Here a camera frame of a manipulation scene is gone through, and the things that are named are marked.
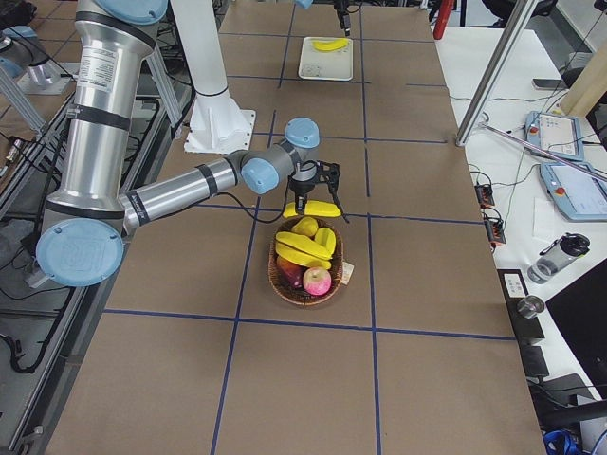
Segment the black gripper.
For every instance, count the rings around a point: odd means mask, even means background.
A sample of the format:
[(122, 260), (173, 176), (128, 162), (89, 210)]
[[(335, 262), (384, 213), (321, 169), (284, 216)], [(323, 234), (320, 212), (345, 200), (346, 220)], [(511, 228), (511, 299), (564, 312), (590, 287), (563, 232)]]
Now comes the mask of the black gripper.
[(349, 11), (350, 1), (349, 0), (333, 0), (334, 10), (338, 12), (338, 19), (340, 22), (340, 28), (343, 29), (346, 37), (350, 36), (351, 33), (351, 21), (350, 15), (346, 12)]
[[(298, 215), (304, 215), (304, 205), (307, 195), (317, 184), (318, 164), (315, 160), (308, 160), (297, 165), (294, 174), (289, 178), (288, 188), (294, 195), (294, 209)], [(333, 203), (340, 211), (340, 216), (346, 224), (350, 224), (344, 208), (336, 192), (332, 192)]]

